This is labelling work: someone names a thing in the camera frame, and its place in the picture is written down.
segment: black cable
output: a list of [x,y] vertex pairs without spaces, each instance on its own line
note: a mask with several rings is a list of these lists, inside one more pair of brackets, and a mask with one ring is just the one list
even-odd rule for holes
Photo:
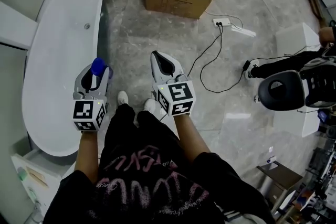
[[313,111],[300,111],[298,109],[296,109],[297,112],[302,113],[302,114],[308,114],[308,113],[312,113],[312,112],[318,112],[318,110],[313,110]]
[[220,28],[219,28],[219,32],[220,32],[220,35],[219,35],[218,37],[216,37],[216,39],[214,40],[214,42],[212,42],[211,45],[210,45],[209,47],[207,47],[207,48],[202,52],[202,54],[201,54],[200,56],[198,56],[198,57],[195,59],[195,61],[194,61],[193,65],[191,66],[191,69],[190,69],[190,71],[189,71],[187,77],[189,77],[191,71],[193,70],[196,61],[199,60],[199,58],[202,57],[203,54],[204,54],[208,49],[210,49],[210,47],[216,42],[216,40],[223,34],[223,33],[221,32],[221,29],[220,29]]
[[166,113],[166,115],[165,115],[165,116],[163,116],[163,117],[160,119],[160,121],[162,121],[162,120],[164,119],[164,117],[166,117],[166,116],[167,116],[167,114],[168,114],[168,113]]
[[215,60],[218,58],[219,54],[222,52],[222,45],[223,45],[223,31],[224,31],[224,27],[222,26],[222,31],[220,32],[220,43],[221,43],[221,48],[220,48],[220,50],[219,50],[219,53],[217,54],[217,56],[216,56],[215,59],[213,59],[211,62],[207,63],[207,64],[201,69],[201,73],[199,74],[199,75],[200,75],[200,79],[201,79],[201,83],[202,83],[203,87],[204,87],[207,91],[209,91],[209,92],[213,92],[213,93],[222,93],[222,92],[226,92],[226,91],[231,90],[234,86],[236,86],[237,84],[240,83],[241,78],[243,77],[243,73],[244,73],[244,70],[243,70],[243,71],[241,72],[240,78],[239,78],[239,80],[238,80],[238,82],[237,82],[236,84],[234,84],[234,85],[232,85],[230,88],[228,88],[228,89],[226,89],[226,90],[222,90],[222,91],[213,91],[213,90],[210,90],[210,89],[208,89],[208,88],[205,86],[205,84],[203,83],[203,80],[202,80],[202,72],[203,72],[204,68],[205,68],[206,66],[210,65],[213,61],[215,61]]
[[222,23],[217,24],[217,26],[218,26],[218,28],[219,28],[220,35],[217,36],[216,39],[211,43],[211,45],[210,45],[209,47],[207,47],[207,48],[201,53],[201,55],[198,56],[198,57],[195,59],[193,65],[192,65],[192,67],[191,67],[191,69],[190,69],[190,71],[189,71],[189,73],[188,73],[188,77],[189,77],[191,71],[193,70],[193,67],[194,67],[196,61],[197,61],[197,60],[198,60],[198,59],[199,59],[199,58],[200,58],[200,57],[201,57],[201,56],[202,56],[208,49],[210,49],[210,47],[211,47],[211,46],[216,42],[216,40],[220,37],[221,48],[220,48],[220,50],[219,50],[219,53],[217,54],[217,56],[216,56],[215,59],[213,59],[212,61],[210,61],[209,63],[207,63],[207,64],[201,69],[201,73],[200,73],[199,75],[200,75],[201,83],[202,83],[203,87],[204,87],[207,91],[209,91],[209,92],[213,92],[213,93],[222,93],[222,92],[226,92],[226,91],[231,90],[234,86],[236,86],[237,84],[239,84],[240,81],[241,81],[241,78],[243,77],[243,73],[244,73],[245,70],[243,70],[243,71],[241,72],[241,75],[240,75],[240,78],[239,78],[238,82],[237,82],[236,84],[232,85],[230,88],[228,88],[228,89],[226,89],[226,90],[216,92],[216,91],[213,91],[213,90],[208,89],[208,88],[205,86],[205,84],[204,84],[204,82],[203,82],[203,80],[202,80],[202,73],[203,73],[203,70],[204,70],[204,68],[205,68],[206,66],[210,65],[210,63],[212,63],[213,61],[215,61],[215,60],[218,58],[219,54],[221,54],[221,52],[222,52],[224,27],[223,27]]
[[295,54],[293,55],[284,55],[284,56],[279,56],[279,57],[271,57],[271,58],[255,58],[250,60],[273,60],[273,59],[280,59],[280,58],[290,58],[290,57],[310,57],[310,55],[306,55],[306,56],[297,56],[296,54],[298,54],[300,51],[304,50],[307,46],[304,46],[302,49],[300,49],[298,52],[295,52]]

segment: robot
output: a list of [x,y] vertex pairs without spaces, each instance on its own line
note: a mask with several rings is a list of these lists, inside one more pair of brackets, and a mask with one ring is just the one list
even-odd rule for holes
[[153,94],[167,115],[191,113],[196,102],[195,90],[180,62],[163,52],[153,51],[151,67]]
[[302,106],[324,109],[336,105],[336,47],[330,47],[299,72],[288,70],[266,78],[258,89],[268,109],[286,111]]

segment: white cabinet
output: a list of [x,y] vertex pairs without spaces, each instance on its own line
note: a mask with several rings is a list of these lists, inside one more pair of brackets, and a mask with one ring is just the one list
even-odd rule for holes
[[[319,50],[319,36],[305,23],[296,24],[276,33],[278,56],[284,54],[294,55],[298,51]],[[305,92],[308,86],[303,81]],[[311,112],[317,109],[303,106],[299,111]],[[320,120],[317,112],[299,113],[297,110],[276,111],[273,120],[274,128],[280,131],[287,131],[294,135],[305,137],[316,132],[319,128]]]
[[24,156],[14,154],[12,161],[29,197],[40,203],[44,216],[52,202],[61,180],[74,171],[76,154],[54,157],[41,150]]

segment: white sneaker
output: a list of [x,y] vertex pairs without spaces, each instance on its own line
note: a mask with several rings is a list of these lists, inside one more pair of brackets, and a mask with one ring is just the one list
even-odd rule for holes
[[245,79],[252,79],[253,77],[250,72],[253,67],[258,67],[258,66],[259,66],[259,60],[252,60],[247,70],[245,71]]
[[118,93],[118,105],[122,105],[122,104],[128,104],[128,96],[127,93],[125,91],[120,91]]
[[154,114],[155,112],[156,101],[154,99],[147,99],[143,111],[148,111]]

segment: white pedestal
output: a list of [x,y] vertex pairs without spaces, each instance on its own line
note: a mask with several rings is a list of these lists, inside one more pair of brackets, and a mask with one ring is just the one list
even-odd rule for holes
[[[319,45],[319,36],[305,23],[297,24],[276,33],[278,56],[284,54],[295,54],[301,51],[318,51],[320,47],[307,47]],[[303,82],[305,92],[308,92],[307,83]],[[317,109],[303,106],[299,111],[309,112]],[[280,131],[287,131],[294,135],[305,137],[316,132],[320,120],[317,112],[307,114],[292,111],[276,111],[273,121],[274,128]]]

